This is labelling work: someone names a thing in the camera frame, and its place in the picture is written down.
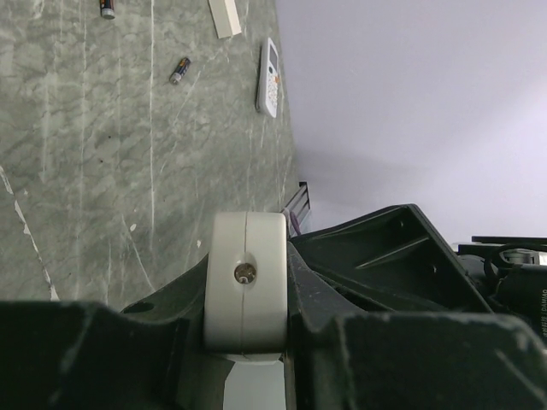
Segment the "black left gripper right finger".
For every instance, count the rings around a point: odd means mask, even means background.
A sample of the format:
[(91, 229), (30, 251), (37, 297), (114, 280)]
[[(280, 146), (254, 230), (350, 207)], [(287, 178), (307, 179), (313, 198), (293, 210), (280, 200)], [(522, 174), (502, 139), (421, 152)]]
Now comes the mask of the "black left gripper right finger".
[(545, 346), (521, 319), (368, 313), (287, 251), (288, 408), (545, 408)]

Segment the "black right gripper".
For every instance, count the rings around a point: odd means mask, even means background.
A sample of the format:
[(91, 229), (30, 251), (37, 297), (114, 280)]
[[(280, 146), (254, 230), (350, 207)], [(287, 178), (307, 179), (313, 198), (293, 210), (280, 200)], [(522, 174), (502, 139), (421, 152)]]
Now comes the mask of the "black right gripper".
[(546, 338), (544, 237), (475, 236), (455, 253), (418, 206), (404, 204), (292, 244), (313, 272), (366, 311), (493, 310)]

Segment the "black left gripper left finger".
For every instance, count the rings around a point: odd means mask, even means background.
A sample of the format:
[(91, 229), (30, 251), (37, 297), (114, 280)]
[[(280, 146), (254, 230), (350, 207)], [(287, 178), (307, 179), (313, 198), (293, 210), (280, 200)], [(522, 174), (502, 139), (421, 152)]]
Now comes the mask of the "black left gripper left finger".
[(220, 409), (226, 362), (203, 347), (207, 261), (121, 311), (1, 305), (4, 409)]

